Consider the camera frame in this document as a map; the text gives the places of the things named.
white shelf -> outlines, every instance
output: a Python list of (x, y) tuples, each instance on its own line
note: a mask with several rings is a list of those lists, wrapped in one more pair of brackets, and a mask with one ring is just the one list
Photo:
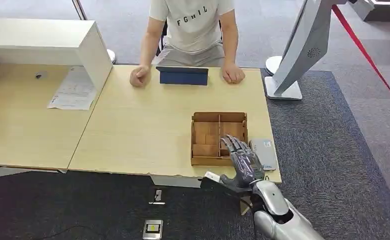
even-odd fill
[(112, 68), (95, 21), (0, 18), (0, 64), (84, 66), (101, 90)]
[(94, 21), (0, 18), (0, 48), (77, 48)]

man's left hand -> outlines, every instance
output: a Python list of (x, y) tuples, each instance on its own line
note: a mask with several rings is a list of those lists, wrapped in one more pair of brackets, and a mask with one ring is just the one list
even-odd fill
[(221, 71), (224, 80), (229, 84), (238, 84), (245, 78), (245, 73), (234, 63), (225, 63)]

robotic hand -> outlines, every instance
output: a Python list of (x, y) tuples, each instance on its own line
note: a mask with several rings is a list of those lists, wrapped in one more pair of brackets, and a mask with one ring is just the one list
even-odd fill
[(230, 135), (221, 141), (230, 151), (236, 176), (221, 175), (219, 183), (238, 196), (250, 196), (254, 224), (262, 234), (273, 240), (324, 240), (277, 186), (264, 180), (258, 157), (246, 143)]

gray carpet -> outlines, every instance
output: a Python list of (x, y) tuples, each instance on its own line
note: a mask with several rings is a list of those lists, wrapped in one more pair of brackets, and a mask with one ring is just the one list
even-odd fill
[[(390, 191), (333, 75), (310, 71), (304, 99), (268, 101), (283, 194), (327, 240), (390, 240)], [(107, 239), (140, 239), (163, 219), (164, 239), (249, 240), (252, 219), (237, 202), (204, 189), (169, 187), (150, 206), (145, 176), (28, 172), (0, 177), (0, 239), (32, 239), (85, 225)], [(52, 239), (101, 239), (72, 229)]]

man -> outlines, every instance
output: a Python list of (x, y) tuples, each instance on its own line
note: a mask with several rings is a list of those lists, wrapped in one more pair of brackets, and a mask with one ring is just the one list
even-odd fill
[(151, 0), (140, 65), (130, 75), (133, 86), (147, 84), (166, 20), (166, 46), (158, 56), (158, 65), (221, 67), (224, 80), (230, 84), (245, 78), (235, 64), (239, 35), (233, 0)]

